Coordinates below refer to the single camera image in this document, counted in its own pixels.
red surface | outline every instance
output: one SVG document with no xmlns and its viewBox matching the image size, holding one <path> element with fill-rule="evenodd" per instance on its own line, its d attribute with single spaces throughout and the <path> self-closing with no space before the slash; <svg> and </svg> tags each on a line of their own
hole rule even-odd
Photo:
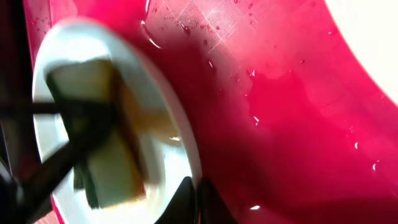
<svg viewBox="0 0 398 224">
<path fill-rule="evenodd" d="M 94 18 L 159 66 L 240 223 L 398 222 L 398 109 L 322 0 L 39 2 L 53 24 Z M 25 7 L 30 21 L 40 4 Z"/>
</svg>

